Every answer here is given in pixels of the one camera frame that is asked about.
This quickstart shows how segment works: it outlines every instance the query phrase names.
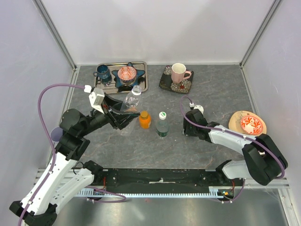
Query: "silver tray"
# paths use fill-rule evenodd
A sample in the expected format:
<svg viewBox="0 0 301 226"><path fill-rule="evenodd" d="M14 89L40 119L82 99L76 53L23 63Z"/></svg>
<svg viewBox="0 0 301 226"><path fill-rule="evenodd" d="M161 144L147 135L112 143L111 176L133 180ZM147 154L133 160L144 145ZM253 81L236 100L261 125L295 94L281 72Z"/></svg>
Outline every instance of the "silver tray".
<svg viewBox="0 0 301 226"><path fill-rule="evenodd" d="M110 71L113 70L119 70L120 68L126 66L128 64L128 62L126 63L109 63L109 64L101 64L101 65L107 65ZM139 83L139 86L141 87L141 92L145 92L149 85L148 85L148 74L147 74L147 64L145 62L132 62L132 64L134 65L134 67L138 70L144 70L145 74L143 76L141 76L142 78L144 78L144 81L142 81L141 83ZM130 91L121 91L118 92L118 88L115 87L115 76L112 74L111 72L111 76L112 76L112 82L110 83L110 85L108 86L104 86L100 81L97 80L97 78L95 77L94 79L94 83L95 86L98 88L103 89L103 91L107 94L112 94L112 93L129 93Z"/></svg>

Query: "gray marble surface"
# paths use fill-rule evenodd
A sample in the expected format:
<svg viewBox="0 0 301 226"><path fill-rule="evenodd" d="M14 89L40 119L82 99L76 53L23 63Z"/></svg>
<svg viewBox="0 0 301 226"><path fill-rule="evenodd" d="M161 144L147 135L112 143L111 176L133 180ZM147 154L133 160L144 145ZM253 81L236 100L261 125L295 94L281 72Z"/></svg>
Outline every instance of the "gray marble surface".
<svg viewBox="0 0 301 226"><path fill-rule="evenodd" d="M207 121L216 121L228 127L231 115L239 110L252 111L244 80L238 65L187 65L194 71L189 96L195 104L204 107ZM120 136L111 125L89 134L91 144L81 158L93 160L110 168L195 168L214 169L225 160L241 160L242 156L221 145L210 144L197 137L182 135L183 117L179 101L183 94L163 90L159 87L164 65L149 65L149 88L142 93L143 108L152 116L149 129L142 129L139 122L130 137ZM95 66L81 66L78 85L93 85ZM126 94L113 94L123 100ZM74 90L70 108L85 115L91 106L88 94ZM167 113L170 131L160 139L156 134L155 120L161 111Z"/></svg>

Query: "orange bottle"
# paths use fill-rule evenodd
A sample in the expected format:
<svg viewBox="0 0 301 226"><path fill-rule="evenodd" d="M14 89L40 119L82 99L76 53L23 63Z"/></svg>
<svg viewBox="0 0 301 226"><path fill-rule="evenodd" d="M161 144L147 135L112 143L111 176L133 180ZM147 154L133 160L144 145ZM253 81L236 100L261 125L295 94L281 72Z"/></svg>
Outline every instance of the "orange bottle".
<svg viewBox="0 0 301 226"><path fill-rule="evenodd" d="M147 111L143 111L140 113L139 122L140 126L143 129L148 129L151 126L151 116L148 114Z"/></svg>

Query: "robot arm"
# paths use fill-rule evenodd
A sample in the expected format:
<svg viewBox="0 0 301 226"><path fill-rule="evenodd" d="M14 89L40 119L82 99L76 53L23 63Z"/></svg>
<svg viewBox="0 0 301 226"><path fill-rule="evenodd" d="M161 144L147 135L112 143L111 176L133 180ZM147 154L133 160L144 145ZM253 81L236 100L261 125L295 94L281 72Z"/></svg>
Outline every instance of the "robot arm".
<svg viewBox="0 0 301 226"><path fill-rule="evenodd" d="M265 186L281 173L280 166L275 159L252 140L256 140L268 148L280 160L284 169L287 168L288 163L286 159L268 135L261 134L256 137L239 134L216 122L208 123L203 116L203 107L200 105L190 106L190 109L191 110L186 113L186 117L190 121L201 126L217 128L218 130L199 128L184 119L184 135L199 137L201 140L223 145L244 156L245 160L229 160L218 167L222 169L222 173L226 178L253 178L256 182ZM239 134L240 137L234 136L231 133Z"/></svg>
<svg viewBox="0 0 301 226"><path fill-rule="evenodd" d="M30 226L52 225L62 207L101 174L102 167L89 161L74 178L57 190L62 179L90 144L84 136L106 124L110 124L114 129L123 129L140 115L138 112L120 111L122 101L111 98L102 89L85 86L84 91L90 93L89 100L93 107L91 115L84 116L76 109L69 109L63 114L60 123L63 135L55 147L55 163L52 161L49 163L37 184L25 198L13 202L10 206L13 213L21 216L24 208L29 204L23 219ZM52 171L49 171L52 164L55 166ZM48 173L50 175L33 201L29 201Z"/></svg>

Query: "bowl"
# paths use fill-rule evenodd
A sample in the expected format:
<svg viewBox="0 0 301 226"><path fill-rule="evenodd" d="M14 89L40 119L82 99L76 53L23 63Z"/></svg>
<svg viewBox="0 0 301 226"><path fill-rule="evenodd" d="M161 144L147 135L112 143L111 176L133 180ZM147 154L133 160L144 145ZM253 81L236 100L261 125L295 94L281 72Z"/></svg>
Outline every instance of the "bowl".
<svg viewBox="0 0 301 226"><path fill-rule="evenodd" d="M263 131L262 121L252 115L242 117L240 120L240 126L245 133L250 135L258 135Z"/></svg>
<svg viewBox="0 0 301 226"><path fill-rule="evenodd" d="M137 71L133 67L125 66L118 70L118 77L124 83L132 83L135 81Z"/></svg>

